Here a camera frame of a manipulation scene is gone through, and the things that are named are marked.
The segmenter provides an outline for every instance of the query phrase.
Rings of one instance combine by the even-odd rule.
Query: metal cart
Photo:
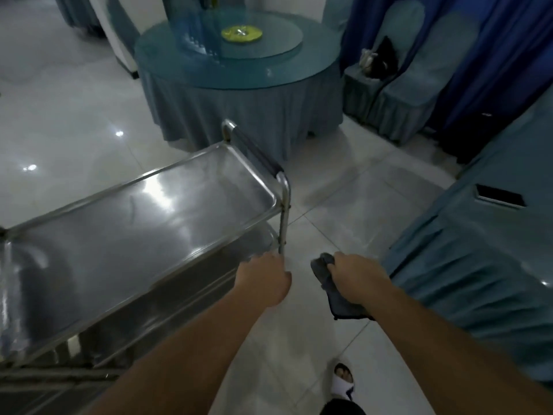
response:
[[[222,131],[188,159],[0,233],[3,414],[82,406],[222,297],[240,261],[284,253],[284,171],[230,120]]]

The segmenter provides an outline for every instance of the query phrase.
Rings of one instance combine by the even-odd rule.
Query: cart handle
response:
[[[225,119],[221,124],[221,130],[223,131],[223,138],[226,142],[231,142],[231,135],[236,136],[240,141],[244,143],[246,148],[250,150],[255,157],[261,162],[261,164],[269,171],[271,176],[275,178],[277,174],[284,173],[284,169],[276,160],[263,153],[263,151],[257,146],[257,144],[249,138],[244,132],[242,132],[238,126],[230,119]]]

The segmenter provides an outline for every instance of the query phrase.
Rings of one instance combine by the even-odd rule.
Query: yellow object on table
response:
[[[257,41],[261,38],[263,31],[259,27],[250,25],[231,26],[221,31],[221,36],[228,42],[237,42],[243,44],[245,42]]]

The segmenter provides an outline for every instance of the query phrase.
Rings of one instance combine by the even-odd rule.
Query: gray pouch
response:
[[[374,320],[367,314],[363,306],[359,304],[352,304],[348,300],[344,299],[339,293],[332,275],[327,268],[328,264],[334,265],[334,257],[329,253],[322,253],[317,259],[311,261],[311,269],[315,274],[315,277],[321,283],[322,289],[328,296],[328,305],[330,306],[330,312],[334,316],[335,320],[338,319],[364,319],[369,318]]]

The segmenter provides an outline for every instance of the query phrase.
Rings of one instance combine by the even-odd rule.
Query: black pants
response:
[[[321,415],[365,415],[365,412],[355,402],[333,399],[326,403]]]

